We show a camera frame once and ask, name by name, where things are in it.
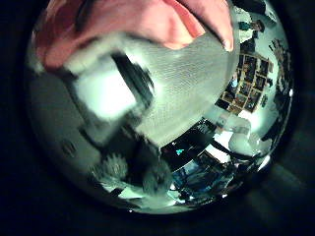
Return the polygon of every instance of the finger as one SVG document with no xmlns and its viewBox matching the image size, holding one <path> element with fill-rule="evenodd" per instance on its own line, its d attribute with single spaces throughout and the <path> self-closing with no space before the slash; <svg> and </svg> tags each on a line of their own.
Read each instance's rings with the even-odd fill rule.
<svg viewBox="0 0 315 236">
<path fill-rule="evenodd" d="M 226 0 L 178 0 L 199 16 L 219 37 L 226 51 L 233 50 L 233 29 Z"/>
</svg>

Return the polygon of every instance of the fingernail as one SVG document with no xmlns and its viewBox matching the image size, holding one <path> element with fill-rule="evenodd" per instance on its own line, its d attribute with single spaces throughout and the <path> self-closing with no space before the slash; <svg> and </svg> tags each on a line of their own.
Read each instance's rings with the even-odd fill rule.
<svg viewBox="0 0 315 236">
<path fill-rule="evenodd" d="M 223 43 L 223 47 L 225 51 L 231 52 L 233 50 L 233 46 L 231 45 L 230 41 L 225 41 Z"/>
</svg>

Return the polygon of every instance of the hand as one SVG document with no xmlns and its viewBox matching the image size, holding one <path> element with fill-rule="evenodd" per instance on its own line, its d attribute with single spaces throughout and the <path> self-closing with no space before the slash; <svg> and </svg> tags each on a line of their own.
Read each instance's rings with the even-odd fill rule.
<svg viewBox="0 0 315 236">
<path fill-rule="evenodd" d="M 35 34 L 36 53 L 47 70 L 63 66 L 92 39 L 125 31 L 170 49 L 180 49 L 211 28 L 227 51 L 233 49 L 232 26 L 226 0 L 97 0 L 90 7 L 82 31 L 76 17 L 82 1 L 51 0 L 42 29 Z"/>
</svg>

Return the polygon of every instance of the cabinet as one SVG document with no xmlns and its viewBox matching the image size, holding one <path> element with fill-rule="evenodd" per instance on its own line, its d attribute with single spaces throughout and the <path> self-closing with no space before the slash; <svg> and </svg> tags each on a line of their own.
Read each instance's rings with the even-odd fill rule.
<svg viewBox="0 0 315 236">
<path fill-rule="evenodd" d="M 227 110 L 238 115 L 242 110 L 254 112 L 262 97 L 267 83 L 268 73 L 273 64 L 260 55 L 241 53 L 235 72 L 237 82 L 233 82 L 221 95 L 220 99 L 228 103 Z"/>
</svg>

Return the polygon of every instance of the circular image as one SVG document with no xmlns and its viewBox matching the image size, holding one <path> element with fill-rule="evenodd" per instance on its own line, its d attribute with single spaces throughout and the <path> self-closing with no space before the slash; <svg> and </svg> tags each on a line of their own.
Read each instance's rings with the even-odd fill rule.
<svg viewBox="0 0 315 236">
<path fill-rule="evenodd" d="M 294 95 L 267 0 L 50 0 L 26 68 L 51 161 L 99 201 L 150 214 L 241 188 L 273 159 Z"/>
</svg>

